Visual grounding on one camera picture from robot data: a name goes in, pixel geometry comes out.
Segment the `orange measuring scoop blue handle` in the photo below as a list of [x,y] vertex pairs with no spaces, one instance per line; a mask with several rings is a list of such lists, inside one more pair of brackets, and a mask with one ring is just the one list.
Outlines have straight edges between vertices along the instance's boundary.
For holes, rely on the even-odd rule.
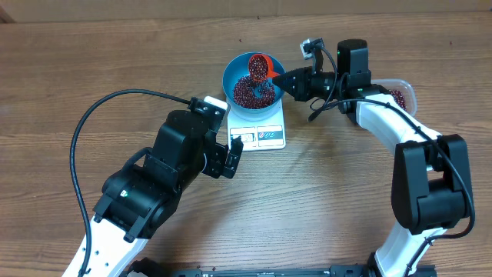
[[274,71],[271,58],[265,54],[253,54],[248,61],[248,71],[256,82],[279,76],[279,73]]

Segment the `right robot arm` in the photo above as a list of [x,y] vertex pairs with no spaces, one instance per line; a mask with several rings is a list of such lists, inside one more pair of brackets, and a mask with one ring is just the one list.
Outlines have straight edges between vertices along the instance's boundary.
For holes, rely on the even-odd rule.
[[333,265],[331,276],[435,276],[418,262],[437,240],[459,239],[474,228],[476,212],[467,143],[441,135],[414,119],[381,84],[371,81],[368,47],[346,39],[332,56],[322,39],[300,45],[310,67],[273,77],[272,82],[299,102],[322,100],[310,121],[339,108],[394,155],[391,206],[396,218],[384,244],[364,265]]

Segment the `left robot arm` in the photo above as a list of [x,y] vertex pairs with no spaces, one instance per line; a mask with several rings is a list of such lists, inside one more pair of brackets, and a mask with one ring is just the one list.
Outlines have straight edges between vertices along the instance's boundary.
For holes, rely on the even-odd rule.
[[221,145],[221,108],[175,110],[152,147],[135,153],[102,187],[89,225],[66,276],[118,276],[176,211],[200,173],[233,178],[243,144]]

